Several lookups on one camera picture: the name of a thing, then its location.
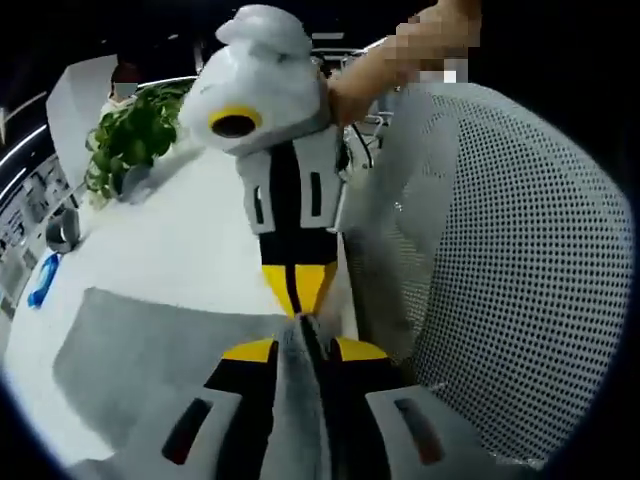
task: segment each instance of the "yellow stripe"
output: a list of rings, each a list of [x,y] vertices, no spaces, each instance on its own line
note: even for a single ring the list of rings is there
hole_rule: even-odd
[[[346,337],[337,337],[336,341],[340,347],[340,356],[343,362],[387,358],[387,354],[383,350],[371,343],[360,342]]]
[[[231,350],[227,350],[222,355],[225,360],[241,360],[243,362],[267,363],[269,352],[273,344],[272,338],[265,338],[256,342],[236,345]]]
[[[296,265],[296,290],[302,313],[318,313],[336,275],[337,262]]]
[[[264,276],[266,277],[271,290],[273,290],[273,293],[278,297],[280,305],[282,305],[285,313],[289,317],[293,318],[293,306],[291,305],[289,291],[287,290],[287,278],[284,265],[263,265],[262,271],[264,272]]]
[[[249,117],[251,120],[253,120],[253,123],[255,123],[256,128],[262,125],[262,117],[255,109],[244,105],[229,105],[227,107],[224,107],[222,110],[218,110],[217,112],[213,112],[209,115],[209,128],[211,128],[211,125],[216,123],[221,118],[230,117],[232,115]]]

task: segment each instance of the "white robot head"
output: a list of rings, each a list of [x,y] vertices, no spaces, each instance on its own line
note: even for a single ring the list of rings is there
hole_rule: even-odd
[[[326,86],[296,17],[249,5],[216,36],[227,46],[207,62],[179,116],[202,143],[245,156],[329,124]]]

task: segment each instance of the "white desk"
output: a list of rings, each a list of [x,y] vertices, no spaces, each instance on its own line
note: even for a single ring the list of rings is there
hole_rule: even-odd
[[[63,464],[112,453],[69,406],[52,374],[86,288],[207,311],[282,312],[263,279],[242,195],[234,159],[207,150],[141,205],[112,202],[93,213],[83,204],[86,240],[63,258],[40,310],[26,305],[40,265],[34,270],[13,320],[6,378],[17,403]],[[344,256],[340,265],[321,318],[357,338]]]

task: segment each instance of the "green leaves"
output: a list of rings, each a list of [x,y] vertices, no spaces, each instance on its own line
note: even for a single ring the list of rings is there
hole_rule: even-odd
[[[104,198],[119,191],[127,170],[153,166],[177,140],[178,113],[192,81],[151,86],[123,110],[107,113],[85,142],[92,152],[85,182]]]

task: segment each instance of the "white panel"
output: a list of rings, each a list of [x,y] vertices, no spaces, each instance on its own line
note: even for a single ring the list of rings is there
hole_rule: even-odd
[[[78,187],[89,163],[84,144],[107,100],[115,55],[70,65],[47,99],[47,119],[53,144],[71,188]]]

